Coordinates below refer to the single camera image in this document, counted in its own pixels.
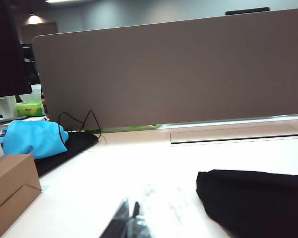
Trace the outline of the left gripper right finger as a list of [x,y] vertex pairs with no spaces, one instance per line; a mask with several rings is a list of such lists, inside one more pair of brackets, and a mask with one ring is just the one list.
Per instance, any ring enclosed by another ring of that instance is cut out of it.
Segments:
[[151,234],[146,220],[140,214],[140,204],[135,202],[132,216],[128,220],[126,238],[150,238]]

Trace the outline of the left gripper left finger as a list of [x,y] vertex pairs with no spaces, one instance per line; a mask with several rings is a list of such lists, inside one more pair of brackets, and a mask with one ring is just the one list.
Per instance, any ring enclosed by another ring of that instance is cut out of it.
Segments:
[[126,238],[129,221],[129,201],[124,198],[100,238]]

